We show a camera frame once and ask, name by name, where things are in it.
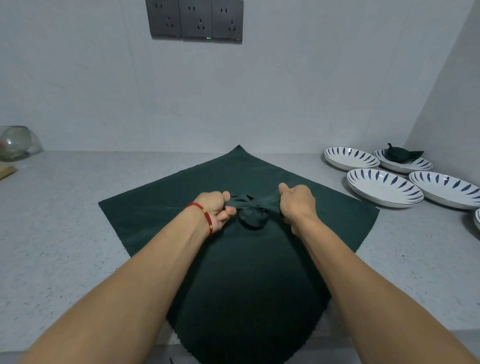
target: cloth knot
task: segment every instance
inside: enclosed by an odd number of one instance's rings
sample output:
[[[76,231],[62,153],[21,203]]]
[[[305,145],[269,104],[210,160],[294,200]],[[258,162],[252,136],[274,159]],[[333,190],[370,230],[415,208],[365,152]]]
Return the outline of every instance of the cloth knot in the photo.
[[[233,206],[237,216],[252,228],[262,228],[268,220],[268,211],[280,213],[280,195],[253,197],[250,194],[231,196],[225,206]]]

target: ceramic bowl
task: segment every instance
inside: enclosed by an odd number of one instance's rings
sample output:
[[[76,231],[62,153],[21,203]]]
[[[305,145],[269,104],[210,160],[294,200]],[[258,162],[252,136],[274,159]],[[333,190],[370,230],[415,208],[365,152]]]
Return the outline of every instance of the ceramic bowl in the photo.
[[[480,188],[471,183],[436,172],[417,171],[408,177],[425,197],[439,204],[464,210],[480,207]]]
[[[406,208],[423,201],[420,188],[405,178],[384,170],[351,170],[347,173],[347,181],[353,191],[382,206]]]
[[[341,170],[354,170],[355,168],[373,168],[380,161],[370,153],[348,148],[346,146],[333,146],[324,150],[324,156],[328,163]]]
[[[373,155],[380,161],[382,167],[388,168],[398,173],[408,174],[415,170],[431,170],[433,164],[427,161],[425,158],[418,158],[410,163],[396,163],[385,158],[386,149],[377,149],[373,151]]]
[[[475,222],[475,226],[480,230],[480,208],[475,211],[473,221]]]

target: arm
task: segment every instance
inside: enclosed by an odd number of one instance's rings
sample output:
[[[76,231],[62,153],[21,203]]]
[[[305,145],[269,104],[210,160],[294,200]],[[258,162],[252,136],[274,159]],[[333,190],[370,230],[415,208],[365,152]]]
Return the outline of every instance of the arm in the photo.
[[[236,210],[230,194],[195,200],[220,230]],[[183,210],[139,253],[70,308],[29,349],[22,364],[143,363],[198,249],[209,234],[197,206]]]
[[[365,364],[478,364],[432,315],[358,258],[325,226],[306,186],[279,186],[280,209],[322,274]]]

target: kitchen counter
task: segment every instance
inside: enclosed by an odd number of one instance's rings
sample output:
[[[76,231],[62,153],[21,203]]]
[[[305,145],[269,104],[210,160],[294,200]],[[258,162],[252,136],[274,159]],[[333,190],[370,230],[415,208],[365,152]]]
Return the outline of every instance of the kitchen counter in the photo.
[[[43,152],[0,181],[0,352],[21,351],[129,257],[98,202],[219,154]],[[258,154],[355,196],[320,155]],[[358,255],[449,330],[480,331],[480,232],[471,213],[425,200],[380,207]],[[312,337],[338,335],[330,307]],[[178,343],[168,325],[162,343]]]

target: dark green cloth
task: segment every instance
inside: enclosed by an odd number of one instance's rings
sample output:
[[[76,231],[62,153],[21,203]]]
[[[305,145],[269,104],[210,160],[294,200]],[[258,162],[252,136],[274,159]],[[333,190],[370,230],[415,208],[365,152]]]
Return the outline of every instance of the dark green cloth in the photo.
[[[280,195],[278,191],[272,196],[255,198],[248,194],[231,196],[226,206],[237,208],[237,215],[241,222],[251,228],[262,228],[268,220],[268,211],[280,213]]]
[[[417,160],[422,156],[422,154],[423,154],[423,151],[410,152],[404,148],[392,146],[390,143],[388,143],[388,149],[385,153],[385,158],[387,158],[392,162],[404,164],[404,163],[410,163],[410,162],[413,162],[414,160]]]
[[[379,210],[370,204],[255,158],[240,146],[99,204],[131,256],[201,192],[248,194],[255,198],[238,203],[252,204],[274,196],[280,182],[309,186],[320,219],[353,251],[375,223]],[[202,364],[283,363],[308,339],[330,294],[280,214],[269,211],[265,225],[256,229],[240,216],[203,244],[167,319]]]

